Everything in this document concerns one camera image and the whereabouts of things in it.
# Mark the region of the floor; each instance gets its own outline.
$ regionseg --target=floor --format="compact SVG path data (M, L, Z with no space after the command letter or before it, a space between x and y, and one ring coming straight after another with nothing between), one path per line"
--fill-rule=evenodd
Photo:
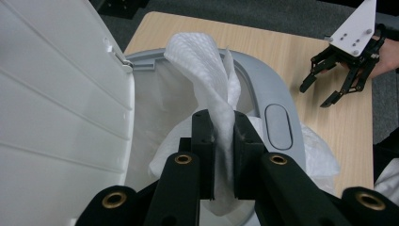
M230 24L240 24L299 36L323 39L329 36L354 11L353 8L315 0L150 0L132 20L103 16L120 49L150 11L161 11ZM397 17L377 14L376 22L399 29ZM398 90L395 72L373 81L373 142L377 143L398 127Z

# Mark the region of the person's hand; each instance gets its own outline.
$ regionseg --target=person's hand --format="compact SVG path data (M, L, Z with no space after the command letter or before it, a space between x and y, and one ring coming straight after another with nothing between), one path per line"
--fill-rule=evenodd
M399 68L399 41L385 39L379 49L379 62L375 64L369 77L375 78L397 68Z

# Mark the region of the black plastic part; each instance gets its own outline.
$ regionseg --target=black plastic part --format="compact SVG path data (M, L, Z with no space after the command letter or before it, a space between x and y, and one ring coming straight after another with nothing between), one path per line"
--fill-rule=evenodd
M103 200L107 195L115 194L109 198L109 202L120 202L120 193L126 196L126 201L115 208L105 208ZM82 213L76 222L76 226L103 226L103 225L135 225L135 216L131 214L137 204L136 193L127 186L111 186L99 192L88 204L88 207Z
M247 116L237 111L234 114L234 195L240 200L255 200L263 186L259 160L266 148Z
M350 225L290 156L265 153L261 162L263 183L284 225Z
M181 137L179 142L179 153L180 152L191 152L191 138Z
M208 110L193 114L191 152L200 159L200 198L213 200L215 185L214 126Z
M200 160L188 152L172 154L165 164L144 225L199 225Z
M364 187L347 188L343 192L342 208L353 225L399 225L399 207L378 192Z
M326 191L323 191L323 193L326 195L326 197L329 199L329 201L342 213L342 206L341 206L341 199L327 193Z
M305 80L303 80L302 85L300 85L299 87L299 91L300 92L306 92L306 90L308 90L308 88L311 86L311 84L313 84L314 81L316 81L316 77L311 73L309 74Z
M329 107L332 104L336 104L341 99L342 96L343 95L340 92L334 91L320 106Z
M284 225L279 210L270 196L256 200L255 212L262 226Z
M387 31L383 24L376 27L380 31L379 40L370 39L360 56L351 56L341 49L329 45L327 49L311 59L311 73L304 79L299 90L305 92L316 80L315 75L335 67L336 62L345 63L349 73L343 82L340 91L334 91L320 106L329 107L335 105L343 95L363 91L364 85L375 64L379 60L379 49L384 44Z
M137 192L135 206L130 210L131 216L134 218L132 226L143 225L157 186L158 181Z
M150 0L91 0L99 14L132 19L138 8L147 6Z

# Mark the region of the table surface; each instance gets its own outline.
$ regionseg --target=table surface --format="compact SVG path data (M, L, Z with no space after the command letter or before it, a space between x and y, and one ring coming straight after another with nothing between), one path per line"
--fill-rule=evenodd
M258 58L279 74L290 90L302 122L326 141L341 165L335 177L336 195L350 186L373 188L372 86L345 95L336 105L319 105L339 90L347 71L336 67L306 91L299 86L309 74L311 58L328 43L234 24L225 24L160 12L148 13L125 50L125 55L165 48L171 36L179 32L203 32L211 35L219 48Z

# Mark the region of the oval button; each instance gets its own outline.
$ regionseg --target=oval button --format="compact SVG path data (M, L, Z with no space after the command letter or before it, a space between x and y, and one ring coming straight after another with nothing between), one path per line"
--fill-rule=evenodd
M293 145L287 111L281 105L269 105L264 111L270 143L278 150L288 150Z

